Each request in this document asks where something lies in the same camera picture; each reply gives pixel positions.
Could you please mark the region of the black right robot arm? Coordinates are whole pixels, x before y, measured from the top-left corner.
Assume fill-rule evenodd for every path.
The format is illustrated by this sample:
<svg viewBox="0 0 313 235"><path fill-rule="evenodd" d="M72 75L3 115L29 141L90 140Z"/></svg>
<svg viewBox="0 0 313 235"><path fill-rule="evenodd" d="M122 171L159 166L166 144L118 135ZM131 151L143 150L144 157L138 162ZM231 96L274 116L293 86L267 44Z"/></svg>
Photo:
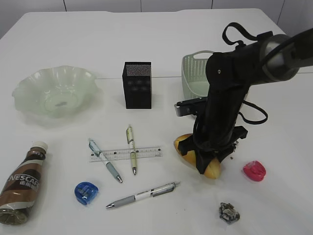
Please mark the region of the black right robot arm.
<svg viewBox="0 0 313 235"><path fill-rule="evenodd" d="M195 115L191 134L178 137L174 146L186 161L207 178L220 175L221 162L236 148L237 140L246 138L248 131L236 126L241 106L253 85L276 83L292 79L302 67L313 64L313 31L293 37L268 31L256 36L239 23L230 23L245 38L231 41L222 35L231 52L215 52L206 62L208 94L203 98L181 101L175 105L179 117Z"/></svg>

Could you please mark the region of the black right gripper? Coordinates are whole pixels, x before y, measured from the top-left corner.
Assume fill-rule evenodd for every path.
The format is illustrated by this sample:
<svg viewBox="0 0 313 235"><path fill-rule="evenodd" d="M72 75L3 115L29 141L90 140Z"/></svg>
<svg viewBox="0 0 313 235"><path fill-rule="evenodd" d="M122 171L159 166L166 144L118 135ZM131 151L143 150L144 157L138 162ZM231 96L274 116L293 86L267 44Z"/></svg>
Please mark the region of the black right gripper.
<svg viewBox="0 0 313 235"><path fill-rule="evenodd" d="M221 163L235 151L238 140L248 134L235 123L249 90L249 55L215 52L206 63L205 72L209 90L204 112L196 119L193 135L178 146L183 156L195 151L195 168L200 174L215 158L209 151L218 150L217 159Z"/></svg>

